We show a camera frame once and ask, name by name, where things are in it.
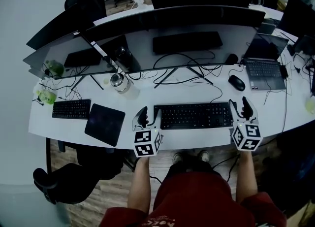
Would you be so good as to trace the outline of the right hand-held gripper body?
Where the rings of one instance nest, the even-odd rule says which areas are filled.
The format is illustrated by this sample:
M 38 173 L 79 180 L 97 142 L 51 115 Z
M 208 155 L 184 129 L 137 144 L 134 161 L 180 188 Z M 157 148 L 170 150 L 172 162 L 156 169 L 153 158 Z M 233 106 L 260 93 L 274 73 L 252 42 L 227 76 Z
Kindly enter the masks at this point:
M 231 137 L 239 151 L 255 151 L 262 142 L 258 125 L 237 122 L 233 128 Z

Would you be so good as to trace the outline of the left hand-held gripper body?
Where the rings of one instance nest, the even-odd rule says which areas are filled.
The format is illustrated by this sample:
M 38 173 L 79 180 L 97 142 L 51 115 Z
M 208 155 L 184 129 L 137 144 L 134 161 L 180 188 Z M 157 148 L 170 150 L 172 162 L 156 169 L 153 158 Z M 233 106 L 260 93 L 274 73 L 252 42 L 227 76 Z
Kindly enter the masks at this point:
M 162 131 L 158 126 L 143 128 L 135 126 L 134 131 L 134 153 L 137 158 L 152 157 L 158 154 L 162 144 Z

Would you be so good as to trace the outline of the large black keyboard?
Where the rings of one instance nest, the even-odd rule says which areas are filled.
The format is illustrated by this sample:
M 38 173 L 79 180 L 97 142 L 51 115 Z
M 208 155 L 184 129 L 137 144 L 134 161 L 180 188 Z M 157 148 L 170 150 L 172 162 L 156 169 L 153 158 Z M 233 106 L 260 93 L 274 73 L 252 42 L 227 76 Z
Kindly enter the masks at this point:
M 232 126 L 227 102 L 155 105 L 162 112 L 162 130 L 215 129 Z

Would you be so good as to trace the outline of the person's left forearm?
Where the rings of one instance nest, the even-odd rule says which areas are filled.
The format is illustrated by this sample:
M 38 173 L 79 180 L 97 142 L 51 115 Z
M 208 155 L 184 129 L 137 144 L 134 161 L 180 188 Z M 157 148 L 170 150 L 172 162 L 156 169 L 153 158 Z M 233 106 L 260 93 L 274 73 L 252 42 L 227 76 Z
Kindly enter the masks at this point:
M 151 203 L 151 183 L 149 157 L 138 160 L 127 198 L 127 207 L 149 213 Z

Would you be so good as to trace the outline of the person's right forearm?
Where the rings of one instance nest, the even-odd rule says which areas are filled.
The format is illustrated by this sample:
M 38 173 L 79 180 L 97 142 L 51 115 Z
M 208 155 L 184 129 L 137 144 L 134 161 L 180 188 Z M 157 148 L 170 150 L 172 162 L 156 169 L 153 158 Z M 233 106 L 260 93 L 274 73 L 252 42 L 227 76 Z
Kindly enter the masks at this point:
M 236 201 L 243 202 L 247 197 L 258 193 L 252 153 L 241 151 L 237 171 Z

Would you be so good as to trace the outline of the small black keyboard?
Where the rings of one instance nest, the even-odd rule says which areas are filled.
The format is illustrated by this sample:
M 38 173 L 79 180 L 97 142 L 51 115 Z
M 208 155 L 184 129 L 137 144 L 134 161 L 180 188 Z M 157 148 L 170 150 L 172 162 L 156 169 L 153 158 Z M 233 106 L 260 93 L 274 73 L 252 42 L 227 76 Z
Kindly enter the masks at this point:
M 58 119 L 87 120 L 90 108 L 90 99 L 58 101 L 53 105 L 52 117 Z

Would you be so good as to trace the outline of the black computer mouse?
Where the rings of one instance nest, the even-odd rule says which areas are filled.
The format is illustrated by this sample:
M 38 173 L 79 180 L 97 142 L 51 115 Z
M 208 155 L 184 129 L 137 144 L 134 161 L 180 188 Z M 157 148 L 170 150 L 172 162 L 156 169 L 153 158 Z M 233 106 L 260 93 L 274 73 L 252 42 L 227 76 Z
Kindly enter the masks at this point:
M 242 92 L 246 88 L 245 83 L 236 75 L 231 75 L 228 79 L 228 82 L 238 91 Z

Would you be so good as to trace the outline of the black mouse pad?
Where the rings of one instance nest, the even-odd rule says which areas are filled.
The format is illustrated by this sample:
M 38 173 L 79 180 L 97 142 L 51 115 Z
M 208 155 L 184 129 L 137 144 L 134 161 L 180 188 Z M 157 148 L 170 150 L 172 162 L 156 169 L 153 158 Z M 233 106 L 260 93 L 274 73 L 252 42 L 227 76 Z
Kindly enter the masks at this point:
M 116 147 L 125 113 L 94 103 L 85 127 L 85 134 Z

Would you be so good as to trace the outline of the grey open laptop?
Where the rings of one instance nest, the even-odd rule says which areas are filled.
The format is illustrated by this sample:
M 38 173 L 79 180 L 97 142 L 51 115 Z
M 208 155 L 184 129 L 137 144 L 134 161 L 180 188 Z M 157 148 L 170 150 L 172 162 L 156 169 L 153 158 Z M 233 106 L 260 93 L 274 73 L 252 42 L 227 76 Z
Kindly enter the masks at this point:
M 252 90 L 285 90 L 278 58 L 288 44 L 288 39 L 257 33 L 243 56 Z

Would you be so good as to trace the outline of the person's right shoe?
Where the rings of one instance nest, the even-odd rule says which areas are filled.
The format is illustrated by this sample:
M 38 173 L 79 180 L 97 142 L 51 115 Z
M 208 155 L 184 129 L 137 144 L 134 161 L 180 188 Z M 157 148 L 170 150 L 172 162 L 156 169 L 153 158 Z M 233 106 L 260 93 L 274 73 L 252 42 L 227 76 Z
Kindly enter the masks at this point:
M 202 150 L 201 152 L 199 152 L 197 157 L 200 161 L 208 163 L 210 159 L 210 154 L 207 150 Z

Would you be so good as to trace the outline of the person's black trousers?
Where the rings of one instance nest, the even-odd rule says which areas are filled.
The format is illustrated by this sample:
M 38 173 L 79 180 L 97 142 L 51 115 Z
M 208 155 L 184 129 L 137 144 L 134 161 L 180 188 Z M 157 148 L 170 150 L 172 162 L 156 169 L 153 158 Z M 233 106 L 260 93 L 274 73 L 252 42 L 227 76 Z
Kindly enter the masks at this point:
M 206 172 L 206 173 L 217 173 L 211 167 L 208 162 L 201 160 L 193 160 L 191 162 L 179 161 L 171 165 L 165 179 L 171 178 L 177 174 L 187 173 L 187 172 Z

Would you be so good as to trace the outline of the pale green container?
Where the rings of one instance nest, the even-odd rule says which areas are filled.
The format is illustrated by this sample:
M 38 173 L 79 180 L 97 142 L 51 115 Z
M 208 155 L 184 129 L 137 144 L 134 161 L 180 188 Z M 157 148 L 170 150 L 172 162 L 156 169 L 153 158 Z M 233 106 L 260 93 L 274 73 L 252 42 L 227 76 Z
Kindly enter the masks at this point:
M 315 114 L 315 96 L 311 95 L 306 99 L 305 109 L 310 114 Z

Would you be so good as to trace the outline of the black office chair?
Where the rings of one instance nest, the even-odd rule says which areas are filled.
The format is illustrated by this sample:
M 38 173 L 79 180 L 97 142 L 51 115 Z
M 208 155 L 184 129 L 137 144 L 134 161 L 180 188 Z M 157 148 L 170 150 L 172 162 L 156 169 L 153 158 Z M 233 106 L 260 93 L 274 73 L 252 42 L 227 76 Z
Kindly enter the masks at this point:
M 58 141 L 61 152 L 65 152 L 66 146 L 76 151 L 78 164 L 68 163 L 52 171 L 50 143 L 51 139 L 46 138 L 47 171 L 37 168 L 33 180 L 52 204 L 84 201 L 100 180 L 113 179 L 121 173 L 124 165 L 124 150 Z
M 74 5 L 84 11 L 93 22 L 107 16 L 105 0 L 66 0 L 64 9 L 67 10 Z

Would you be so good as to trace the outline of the person's red shirt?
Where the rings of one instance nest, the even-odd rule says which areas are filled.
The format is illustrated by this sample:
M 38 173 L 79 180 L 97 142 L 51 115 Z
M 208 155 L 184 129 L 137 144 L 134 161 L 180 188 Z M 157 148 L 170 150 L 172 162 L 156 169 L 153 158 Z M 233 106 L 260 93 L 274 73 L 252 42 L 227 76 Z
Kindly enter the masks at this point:
M 100 227 L 286 227 L 285 215 L 265 192 L 235 202 L 219 175 L 187 172 L 161 184 L 150 214 L 109 208 Z

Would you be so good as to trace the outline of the green drink bottle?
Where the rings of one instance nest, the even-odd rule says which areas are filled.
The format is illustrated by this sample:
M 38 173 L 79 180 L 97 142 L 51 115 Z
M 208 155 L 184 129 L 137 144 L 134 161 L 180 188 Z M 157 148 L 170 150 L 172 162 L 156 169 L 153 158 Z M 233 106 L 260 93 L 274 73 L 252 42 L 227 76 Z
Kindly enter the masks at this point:
M 54 104 L 57 99 L 57 95 L 55 93 L 46 89 L 37 90 L 36 94 L 44 104 Z

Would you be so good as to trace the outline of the flat black monitor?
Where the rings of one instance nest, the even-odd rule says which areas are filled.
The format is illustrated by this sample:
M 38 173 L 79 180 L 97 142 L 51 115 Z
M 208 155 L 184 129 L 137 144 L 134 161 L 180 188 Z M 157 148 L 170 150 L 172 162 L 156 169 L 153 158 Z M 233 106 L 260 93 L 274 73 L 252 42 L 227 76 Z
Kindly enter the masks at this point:
M 23 61 L 31 67 L 30 72 L 41 79 L 35 88 L 38 91 L 75 89 L 86 76 L 101 87 L 94 76 L 116 70 L 110 60 L 79 33 L 70 33 L 44 45 Z

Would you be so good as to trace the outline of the wide curved black monitor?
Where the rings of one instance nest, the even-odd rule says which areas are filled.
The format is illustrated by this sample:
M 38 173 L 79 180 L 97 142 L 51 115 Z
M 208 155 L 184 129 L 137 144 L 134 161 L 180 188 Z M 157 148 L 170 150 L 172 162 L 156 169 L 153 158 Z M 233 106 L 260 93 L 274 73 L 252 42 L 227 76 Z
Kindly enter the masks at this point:
M 135 13 L 86 31 L 126 74 L 237 63 L 265 13 L 219 5 Z

